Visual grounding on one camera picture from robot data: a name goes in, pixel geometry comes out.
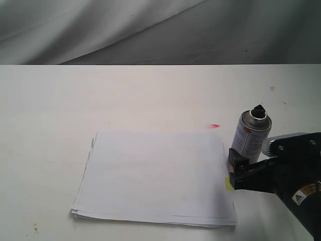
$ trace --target stack of paper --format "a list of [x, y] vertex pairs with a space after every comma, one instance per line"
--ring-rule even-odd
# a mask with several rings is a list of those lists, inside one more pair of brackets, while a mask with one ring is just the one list
[[101, 131], [72, 213], [77, 218], [235, 225], [225, 163], [222, 142], [213, 132]]

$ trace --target yellow warning sticker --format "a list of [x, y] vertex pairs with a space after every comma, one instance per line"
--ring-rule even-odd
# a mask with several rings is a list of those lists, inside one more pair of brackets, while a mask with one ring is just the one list
[[[319, 191], [321, 192], [321, 182], [319, 182]], [[307, 197], [309, 197], [311, 194], [314, 194], [316, 192], [316, 186], [314, 183], [305, 185], [304, 187], [301, 187], [293, 196], [292, 200], [297, 204], [300, 205]]]

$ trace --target white table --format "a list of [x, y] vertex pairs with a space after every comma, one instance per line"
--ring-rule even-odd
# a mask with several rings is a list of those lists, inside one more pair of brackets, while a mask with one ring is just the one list
[[0, 240], [312, 240], [273, 194], [233, 192], [238, 224], [216, 229], [75, 221], [98, 130], [217, 132], [262, 103], [270, 136], [321, 131], [321, 65], [0, 66]]

